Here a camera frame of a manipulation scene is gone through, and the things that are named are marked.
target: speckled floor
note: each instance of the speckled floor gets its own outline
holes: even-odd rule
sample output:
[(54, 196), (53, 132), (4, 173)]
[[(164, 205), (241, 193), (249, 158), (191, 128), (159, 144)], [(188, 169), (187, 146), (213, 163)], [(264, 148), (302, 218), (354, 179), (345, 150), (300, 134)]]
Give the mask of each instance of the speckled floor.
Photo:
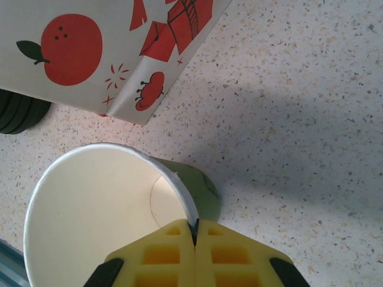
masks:
[(381, 286), (382, 21), (379, 0), (233, 0), (146, 126), (55, 105), (0, 135), (0, 237), (22, 248), (55, 158), (117, 142), (206, 171), (221, 223), (291, 256), (312, 286)]

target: black rubber wheel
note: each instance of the black rubber wheel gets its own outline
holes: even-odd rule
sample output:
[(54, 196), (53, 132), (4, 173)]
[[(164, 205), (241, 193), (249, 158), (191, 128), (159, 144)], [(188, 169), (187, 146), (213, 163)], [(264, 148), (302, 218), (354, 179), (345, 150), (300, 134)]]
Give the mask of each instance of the black rubber wheel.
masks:
[(11, 92), (0, 90), (0, 118), (2, 118), (2, 115), (7, 110), (7, 107), (10, 104), (10, 100), (11, 100)]
[(13, 118), (16, 116), (16, 112), (21, 104), (22, 95), (21, 94), (12, 94), (10, 103), (7, 106), (4, 114), (0, 118), (0, 132), (2, 129), (6, 128), (10, 122), (13, 121)]
[(8, 123), (6, 127), (0, 130), (0, 133), (11, 133), (15, 129), (18, 128), (24, 121), (26, 116), (28, 115), (29, 110), (31, 109), (32, 98), (27, 96), (22, 96), (22, 100), (20, 102), (19, 108), (17, 109), (15, 116), (12, 121)]
[(50, 106), (51, 106), (50, 102), (39, 100), (39, 99), (32, 99), (31, 109), (26, 115), (24, 121), (15, 130), (13, 130), (12, 132), (9, 132), (8, 134), (16, 135), (34, 126), (45, 116)]

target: red apple illustration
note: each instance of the red apple illustration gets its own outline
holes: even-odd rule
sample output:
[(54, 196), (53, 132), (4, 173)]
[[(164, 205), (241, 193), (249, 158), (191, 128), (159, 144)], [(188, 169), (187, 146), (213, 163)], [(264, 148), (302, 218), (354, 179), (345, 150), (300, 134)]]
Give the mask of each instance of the red apple illustration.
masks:
[(163, 72), (155, 72), (149, 79), (149, 83), (144, 81), (141, 85), (145, 85), (142, 89), (138, 89), (139, 97), (135, 100), (139, 100), (136, 103), (136, 110), (139, 112), (145, 111), (150, 108), (152, 104), (163, 94), (163, 82), (165, 81), (165, 75)]
[(88, 79), (100, 64), (102, 35), (97, 24), (80, 14), (54, 18), (44, 29), (41, 46), (31, 41), (16, 43), (35, 65), (44, 63), (48, 78), (63, 86), (73, 86)]

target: paper cup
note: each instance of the paper cup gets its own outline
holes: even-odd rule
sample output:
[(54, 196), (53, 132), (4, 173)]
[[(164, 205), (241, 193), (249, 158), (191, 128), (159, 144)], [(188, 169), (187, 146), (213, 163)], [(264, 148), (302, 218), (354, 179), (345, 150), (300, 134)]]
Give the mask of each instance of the paper cup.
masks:
[(176, 219), (219, 214), (214, 185), (194, 167), (112, 143), (73, 149), (44, 172), (29, 203), (29, 281), (81, 287), (112, 251)]

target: white paper bag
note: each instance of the white paper bag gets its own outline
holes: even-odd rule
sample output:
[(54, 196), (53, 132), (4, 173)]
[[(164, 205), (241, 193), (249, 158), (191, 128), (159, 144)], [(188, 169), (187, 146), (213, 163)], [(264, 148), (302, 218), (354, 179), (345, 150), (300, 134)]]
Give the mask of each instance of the white paper bag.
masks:
[(145, 124), (230, 0), (3, 0), (0, 86)]

